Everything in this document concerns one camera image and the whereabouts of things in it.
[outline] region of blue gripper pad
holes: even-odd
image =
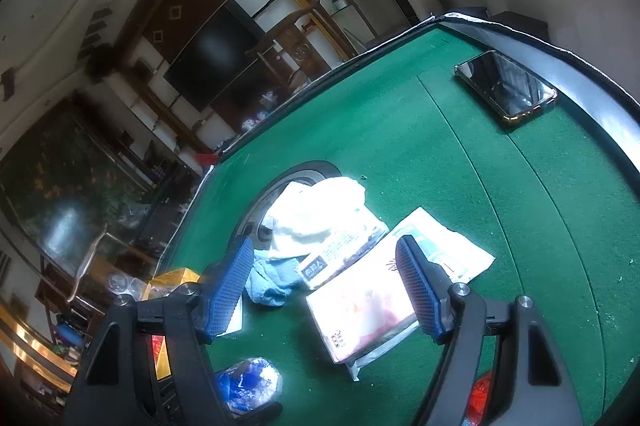
[[[231,243],[222,262],[210,264],[200,276],[200,303],[192,316],[196,332],[206,343],[229,326],[253,266],[254,244],[241,236]]]
[[[451,285],[449,276],[437,263],[426,259],[410,234],[402,236],[396,244],[396,267],[420,327],[437,344],[445,343],[453,330],[447,292]]]

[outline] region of green table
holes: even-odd
[[[433,28],[268,128],[204,184],[171,267],[201,272],[273,178],[304,161],[332,162],[366,187],[367,206],[389,228],[421,206],[496,257],[472,286],[488,298],[534,299],[590,425],[640,362],[639,199],[567,98],[515,130],[501,127],[452,75],[483,50]],[[275,310],[245,298],[242,332],[210,347],[214,366],[271,359],[284,376],[277,424],[408,424],[439,347],[416,331],[352,382],[329,360],[304,297],[299,290]],[[493,348],[486,340],[482,371]]]

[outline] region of smartphone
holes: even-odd
[[[454,70],[507,124],[520,123],[558,96],[539,75],[497,51],[480,54]]]

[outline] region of decorative square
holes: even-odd
[[[169,8],[169,20],[179,20],[182,18],[182,6],[172,5]]]

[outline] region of qr code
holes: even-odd
[[[340,332],[340,330],[336,330],[331,335],[331,340],[332,342],[334,342],[335,348],[340,348],[341,346],[344,346],[344,339],[342,338],[342,333]]]

